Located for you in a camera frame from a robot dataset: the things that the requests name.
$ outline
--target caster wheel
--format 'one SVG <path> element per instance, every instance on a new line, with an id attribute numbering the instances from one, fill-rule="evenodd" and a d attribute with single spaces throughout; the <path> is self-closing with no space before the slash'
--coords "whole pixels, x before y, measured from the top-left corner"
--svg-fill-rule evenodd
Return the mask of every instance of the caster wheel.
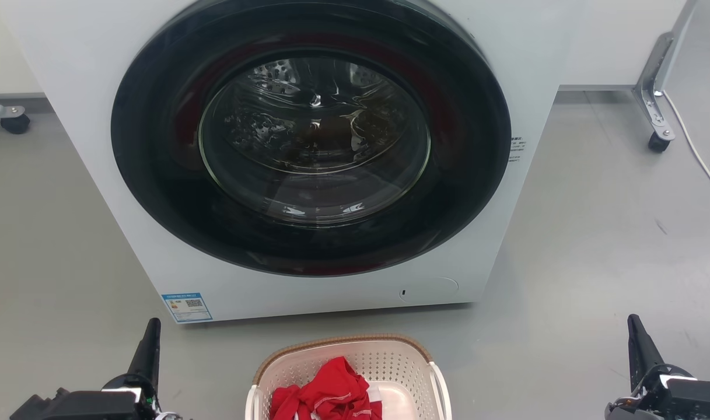
<path id="1" fill-rule="evenodd" d="M 654 152 L 662 153 L 669 147 L 670 141 L 665 141 L 662 138 L 659 138 L 658 135 L 654 132 L 653 135 L 650 136 L 650 141 L 648 141 L 648 149 Z"/>
<path id="2" fill-rule="evenodd" d="M 14 135 L 21 135 L 27 131 L 27 127 L 30 124 L 30 118 L 27 115 L 22 114 L 20 117 L 15 118 L 2 118 L 0 120 L 0 125 L 8 132 Z"/>

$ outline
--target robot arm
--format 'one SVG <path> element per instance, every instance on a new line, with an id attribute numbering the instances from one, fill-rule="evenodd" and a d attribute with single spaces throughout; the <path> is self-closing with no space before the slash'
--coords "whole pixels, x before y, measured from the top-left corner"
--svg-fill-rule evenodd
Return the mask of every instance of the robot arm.
<path id="1" fill-rule="evenodd" d="M 10 420 L 175 420 L 158 402 L 160 320 L 147 323 L 127 373 L 106 383 L 100 391 L 59 388 L 54 399 L 30 397 Z"/>
<path id="2" fill-rule="evenodd" d="M 640 317 L 627 318 L 632 394 L 606 406 L 606 420 L 710 420 L 710 382 L 664 363 Z"/>

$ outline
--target white cable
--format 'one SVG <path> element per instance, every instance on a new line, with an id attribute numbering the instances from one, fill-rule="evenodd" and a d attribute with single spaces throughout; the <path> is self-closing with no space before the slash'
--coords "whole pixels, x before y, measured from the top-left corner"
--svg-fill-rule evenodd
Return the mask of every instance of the white cable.
<path id="1" fill-rule="evenodd" d="M 677 120 L 679 120 L 679 125 L 682 127 L 682 131 L 684 131 L 684 137 L 686 137 L 686 141 L 687 141 L 687 143 L 689 143 L 689 148 L 691 149 L 691 152 L 694 154 L 694 157 L 697 158 L 697 161 L 699 162 L 699 165 L 702 167 L 702 170 L 704 170 L 705 173 L 707 174 L 707 176 L 710 178 L 710 170 L 707 168 L 707 165 L 705 165 L 705 162 L 704 162 L 704 160 L 702 160 L 702 157 L 699 156 L 697 149 L 694 148 L 694 143 L 691 141 L 689 133 L 686 131 L 686 125 L 684 125 L 684 120 L 682 120 L 681 114 L 679 114 L 679 110 L 672 102 L 668 93 L 666 93 L 664 91 L 663 95 L 666 97 L 666 100 L 669 101 L 669 106 L 671 107 L 671 109 L 674 110 L 674 114 L 677 116 Z"/>
<path id="2" fill-rule="evenodd" d="M 158 414 L 155 420 L 174 420 L 175 418 L 181 418 L 178 412 L 165 411 Z"/>

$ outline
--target red cloth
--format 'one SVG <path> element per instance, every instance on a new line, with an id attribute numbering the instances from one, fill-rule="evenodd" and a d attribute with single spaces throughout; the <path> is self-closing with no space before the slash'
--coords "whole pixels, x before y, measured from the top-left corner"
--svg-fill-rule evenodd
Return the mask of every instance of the red cloth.
<path id="1" fill-rule="evenodd" d="M 381 401 L 371 403 L 368 381 L 344 357 L 326 362 L 308 385 L 277 388 L 272 394 L 272 420 L 382 420 Z"/>

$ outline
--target washing machine door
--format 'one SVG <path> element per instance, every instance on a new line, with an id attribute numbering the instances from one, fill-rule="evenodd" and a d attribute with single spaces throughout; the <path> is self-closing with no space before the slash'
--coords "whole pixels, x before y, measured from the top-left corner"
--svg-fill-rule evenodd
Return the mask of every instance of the washing machine door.
<path id="1" fill-rule="evenodd" d="M 388 0 L 197 3 L 131 64 L 117 164 L 187 244 L 277 274 L 384 268 L 496 190 L 510 118 L 450 19 Z"/>

